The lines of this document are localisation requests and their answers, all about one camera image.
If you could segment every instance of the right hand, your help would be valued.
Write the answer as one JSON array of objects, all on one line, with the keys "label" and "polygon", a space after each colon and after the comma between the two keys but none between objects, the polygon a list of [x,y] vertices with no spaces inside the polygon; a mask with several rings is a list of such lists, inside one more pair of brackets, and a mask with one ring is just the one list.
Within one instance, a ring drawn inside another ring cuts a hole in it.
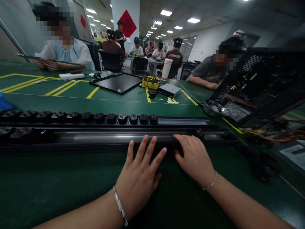
[{"label": "right hand", "polygon": [[208,84],[206,85],[206,87],[209,88],[209,89],[211,89],[211,90],[216,90],[216,89],[219,87],[219,85],[216,84],[216,83],[208,83]]},{"label": "right hand", "polygon": [[174,135],[174,137],[183,149],[184,157],[175,150],[175,158],[181,168],[201,187],[209,187],[215,179],[216,172],[202,141],[195,136]]},{"label": "right hand", "polygon": [[42,60],[34,60],[34,63],[41,69],[44,69],[47,67]]}]

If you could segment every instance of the red diamond sign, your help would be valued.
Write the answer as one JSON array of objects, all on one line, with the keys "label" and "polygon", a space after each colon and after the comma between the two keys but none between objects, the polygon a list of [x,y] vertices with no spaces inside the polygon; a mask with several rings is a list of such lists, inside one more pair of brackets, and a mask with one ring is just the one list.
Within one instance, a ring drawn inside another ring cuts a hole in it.
[{"label": "red diamond sign", "polygon": [[134,22],[127,10],[125,10],[123,15],[121,16],[120,21],[123,23],[122,32],[125,35],[125,37],[128,37],[128,38],[131,37],[131,35],[137,29],[137,27],[134,24]]}]

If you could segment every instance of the silver bracelet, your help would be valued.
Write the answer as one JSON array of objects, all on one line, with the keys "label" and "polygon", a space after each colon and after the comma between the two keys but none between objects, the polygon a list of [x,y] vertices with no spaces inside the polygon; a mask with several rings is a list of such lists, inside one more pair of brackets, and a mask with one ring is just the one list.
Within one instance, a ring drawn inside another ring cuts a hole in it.
[{"label": "silver bracelet", "polygon": [[115,186],[113,186],[112,190],[113,190],[113,192],[114,192],[115,200],[116,200],[116,202],[117,202],[117,204],[118,204],[120,213],[122,214],[122,217],[123,217],[123,220],[124,220],[125,227],[127,227],[127,226],[128,226],[128,222],[127,222],[127,219],[125,218],[125,212],[124,212],[124,210],[123,210],[123,208],[122,208],[121,201],[120,201],[120,199],[119,199],[119,196],[118,196],[118,194],[117,194],[117,191],[116,191]]},{"label": "silver bracelet", "polygon": [[209,190],[211,187],[213,187],[213,185],[215,184],[215,182],[216,182],[216,180],[217,180],[217,177],[218,177],[217,171],[215,171],[215,172],[216,172],[216,176],[215,176],[214,182],[213,182],[210,186],[208,186],[207,188],[203,188],[203,187],[202,187],[203,190],[206,191],[206,190]]}]

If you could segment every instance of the yellow box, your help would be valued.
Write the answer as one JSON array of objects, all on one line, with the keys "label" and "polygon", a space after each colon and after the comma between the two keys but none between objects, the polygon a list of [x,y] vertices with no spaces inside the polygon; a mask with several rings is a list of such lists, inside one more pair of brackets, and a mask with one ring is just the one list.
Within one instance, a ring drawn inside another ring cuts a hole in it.
[{"label": "yellow box", "polygon": [[[147,76],[147,79],[153,79],[154,77],[153,76]],[[149,81],[144,81],[142,80],[142,87],[147,87],[149,89],[158,89],[159,87],[159,83],[152,83],[152,82],[149,82]]]}]

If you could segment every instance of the white power bank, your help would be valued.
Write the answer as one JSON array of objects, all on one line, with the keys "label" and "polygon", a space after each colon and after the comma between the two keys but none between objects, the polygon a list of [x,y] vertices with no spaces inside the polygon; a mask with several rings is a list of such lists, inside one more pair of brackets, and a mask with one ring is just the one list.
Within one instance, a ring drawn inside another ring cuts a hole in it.
[{"label": "white power bank", "polygon": [[59,74],[59,77],[62,80],[73,80],[73,79],[78,79],[78,78],[85,78],[85,75],[82,73],[80,73],[80,74],[67,73],[67,74]]}]

